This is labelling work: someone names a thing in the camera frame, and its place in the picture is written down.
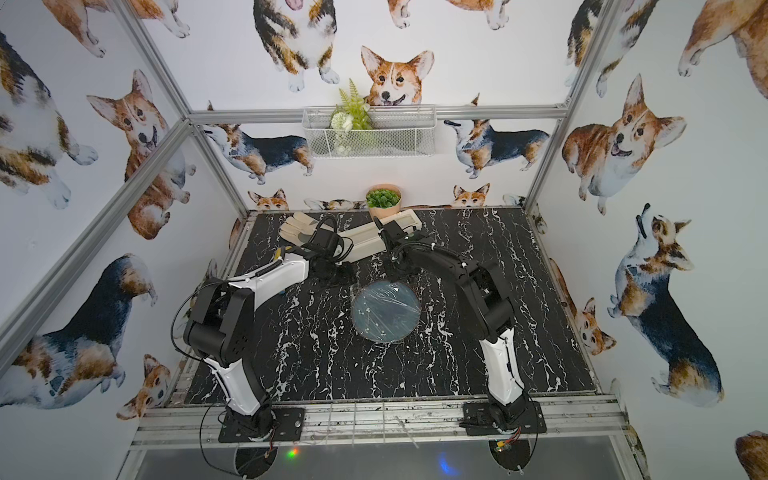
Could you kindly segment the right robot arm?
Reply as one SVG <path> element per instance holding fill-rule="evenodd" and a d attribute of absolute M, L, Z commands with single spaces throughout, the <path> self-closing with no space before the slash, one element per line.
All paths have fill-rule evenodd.
<path fill-rule="evenodd" d="M 527 406 L 514 347 L 515 302 L 510 282 L 495 261 L 477 262 L 408 233 L 395 221 L 374 222 L 397 273 L 424 270 L 456 294 L 459 320 L 480 342 L 488 375 L 490 413 L 507 429 Z"/>

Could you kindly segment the cream plastic wrap dispenser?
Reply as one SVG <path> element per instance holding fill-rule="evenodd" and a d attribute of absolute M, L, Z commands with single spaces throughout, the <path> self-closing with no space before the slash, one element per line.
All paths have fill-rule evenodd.
<path fill-rule="evenodd" d="M 422 221 L 413 210 L 404 210 L 381 221 L 383 226 L 396 223 L 405 234 L 415 233 L 423 226 Z M 354 263 L 373 256 L 387 249 L 380 231 L 375 222 L 369 222 L 361 226 L 340 231 L 339 236 L 344 241 L 342 262 Z"/>

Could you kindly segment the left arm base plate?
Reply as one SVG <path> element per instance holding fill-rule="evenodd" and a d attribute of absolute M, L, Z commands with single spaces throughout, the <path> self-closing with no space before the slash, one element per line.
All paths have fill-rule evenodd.
<path fill-rule="evenodd" d="M 254 416 L 245 416 L 227 407 L 218 441 L 220 443 L 299 441 L 305 414 L 304 408 L 262 407 Z"/>

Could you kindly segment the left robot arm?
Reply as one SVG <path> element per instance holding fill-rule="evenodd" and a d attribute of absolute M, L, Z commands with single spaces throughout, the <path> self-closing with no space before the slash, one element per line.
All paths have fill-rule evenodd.
<path fill-rule="evenodd" d="M 239 276 L 214 277 L 196 291 L 183 341 L 209 367 L 230 411 L 252 419 L 269 409 L 270 396 L 246 359 L 258 308 L 314 271 L 331 274 L 354 247 L 335 220 L 324 217 L 308 239 L 278 248 L 269 263 Z"/>

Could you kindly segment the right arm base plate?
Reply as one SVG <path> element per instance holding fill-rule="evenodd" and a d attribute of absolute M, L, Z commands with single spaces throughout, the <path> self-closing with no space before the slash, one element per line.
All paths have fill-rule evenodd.
<path fill-rule="evenodd" d="M 520 400 L 509 406 L 489 402 L 464 403 L 462 414 L 459 426 L 469 436 L 547 432 L 541 405 L 535 401 Z"/>

